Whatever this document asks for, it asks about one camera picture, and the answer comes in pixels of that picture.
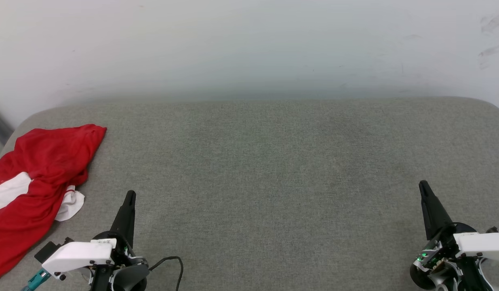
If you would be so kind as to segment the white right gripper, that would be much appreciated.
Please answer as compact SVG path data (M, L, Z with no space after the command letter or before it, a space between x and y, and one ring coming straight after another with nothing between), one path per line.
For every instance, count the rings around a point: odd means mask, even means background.
M499 232L478 233L453 223L426 180L419 182L425 236L428 243L410 267L413 283L431 291L497 291L483 263L499 264Z

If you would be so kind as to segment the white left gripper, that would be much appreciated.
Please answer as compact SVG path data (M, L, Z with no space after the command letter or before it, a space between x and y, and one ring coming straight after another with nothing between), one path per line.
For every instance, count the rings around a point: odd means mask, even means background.
M135 199L135 191L128 190L110 231L88 242L67 238L63 244L47 243L41 250L42 269L58 280L80 272L91 291L144 291L148 262L132 249Z

